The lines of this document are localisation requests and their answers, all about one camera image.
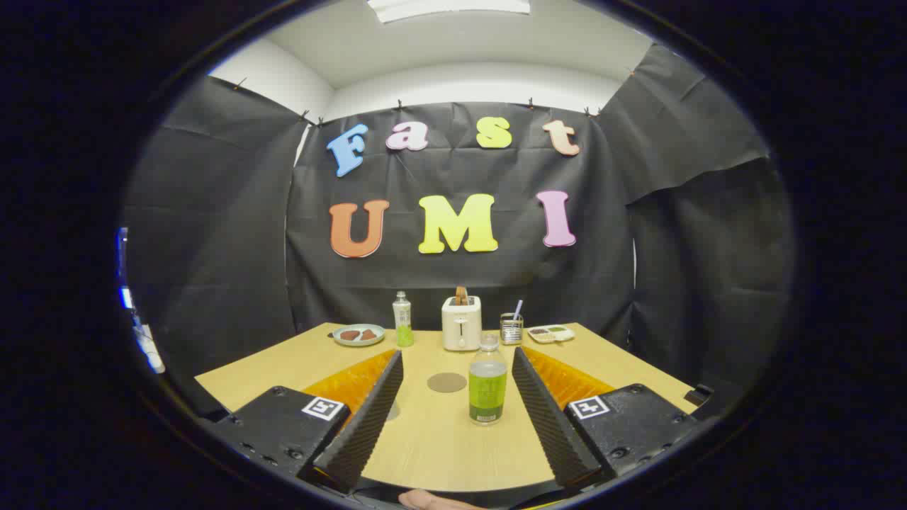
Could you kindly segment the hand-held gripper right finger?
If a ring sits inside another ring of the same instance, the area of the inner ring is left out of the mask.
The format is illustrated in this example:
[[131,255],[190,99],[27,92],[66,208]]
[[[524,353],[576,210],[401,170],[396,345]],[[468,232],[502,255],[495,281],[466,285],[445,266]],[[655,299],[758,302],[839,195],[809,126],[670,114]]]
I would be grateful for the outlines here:
[[699,426],[645,385],[615,390],[531,348],[515,349],[512,375],[548,465],[564,488],[622,477]]

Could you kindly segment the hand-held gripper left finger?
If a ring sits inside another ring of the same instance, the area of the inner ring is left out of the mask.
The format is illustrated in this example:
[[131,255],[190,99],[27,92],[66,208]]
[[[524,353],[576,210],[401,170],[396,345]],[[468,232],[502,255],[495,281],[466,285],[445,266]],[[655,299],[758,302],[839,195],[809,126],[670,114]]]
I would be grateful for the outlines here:
[[404,380],[404,359],[386,351],[307,390],[275,385],[208,433],[291,483],[324,483],[342,494],[359,483]]

